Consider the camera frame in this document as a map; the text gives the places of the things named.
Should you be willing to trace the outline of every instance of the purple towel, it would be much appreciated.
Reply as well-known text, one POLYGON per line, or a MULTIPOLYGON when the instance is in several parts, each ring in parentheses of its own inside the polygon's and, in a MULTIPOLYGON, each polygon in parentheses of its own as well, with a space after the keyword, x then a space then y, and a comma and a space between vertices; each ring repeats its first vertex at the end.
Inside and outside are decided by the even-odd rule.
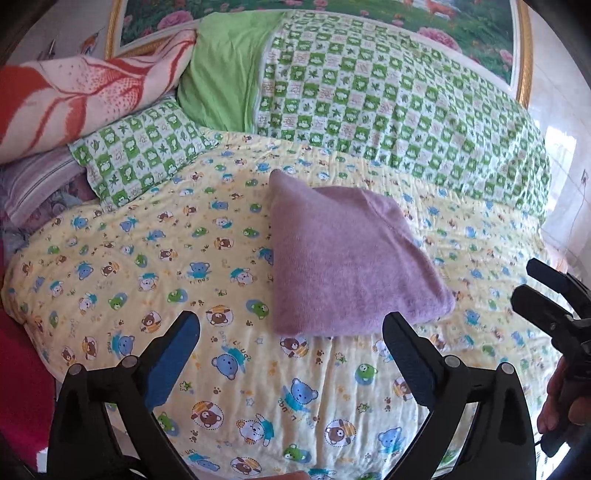
POLYGON ((414 245, 397 203, 347 187, 269 180, 273 322, 284 336, 367 335, 400 312, 409 323, 450 313, 452 293, 414 245))

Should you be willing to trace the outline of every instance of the person's hand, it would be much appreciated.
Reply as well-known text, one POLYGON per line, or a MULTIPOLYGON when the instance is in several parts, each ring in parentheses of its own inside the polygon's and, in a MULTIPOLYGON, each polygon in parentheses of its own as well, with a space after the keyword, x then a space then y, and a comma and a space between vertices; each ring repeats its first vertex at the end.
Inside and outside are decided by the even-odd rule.
MULTIPOLYGON (((544 402, 542 412, 538 417, 538 432, 542 435, 550 430, 554 430, 558 425, 558 398, 564 381, 564 372, 566 370, 566 360, 560 359, 556 370, 548 382, 548 398, 544 402)), ((569 420, 575 425, 585 425, 591 423, 591 398, 579 397, 570 406, 569 420)))

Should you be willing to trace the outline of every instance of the wall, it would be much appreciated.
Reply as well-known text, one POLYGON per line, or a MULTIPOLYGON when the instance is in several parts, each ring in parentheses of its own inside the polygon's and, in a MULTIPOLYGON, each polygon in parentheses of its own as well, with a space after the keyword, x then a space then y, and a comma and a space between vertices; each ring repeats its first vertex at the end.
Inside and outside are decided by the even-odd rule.
POLYGON ((549 213, 543 238, 591 285, 591 89, 558 37, 530 9, 534 71, 529 112, 545 136, 551 160, 549 213))

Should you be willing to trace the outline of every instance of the green checkered quilt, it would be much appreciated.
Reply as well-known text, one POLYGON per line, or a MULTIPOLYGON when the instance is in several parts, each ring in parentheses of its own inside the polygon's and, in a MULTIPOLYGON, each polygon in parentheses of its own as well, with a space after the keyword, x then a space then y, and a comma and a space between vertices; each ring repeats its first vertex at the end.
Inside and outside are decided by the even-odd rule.
POLYGON ((286 15, 263 52, 254 125, 259 135, 545 212, 550 166, 529 114, 440 50, 384 24, 286 15))

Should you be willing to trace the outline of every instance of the green checkered pillow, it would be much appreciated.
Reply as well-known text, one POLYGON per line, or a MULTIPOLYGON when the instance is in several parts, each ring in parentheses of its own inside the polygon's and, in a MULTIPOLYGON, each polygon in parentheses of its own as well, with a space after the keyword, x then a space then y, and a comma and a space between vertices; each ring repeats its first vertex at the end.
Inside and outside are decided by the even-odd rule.
POLYGON ((69 144, 107 211, 169 180, 217 142, 201 134, 173 98, 69 144))

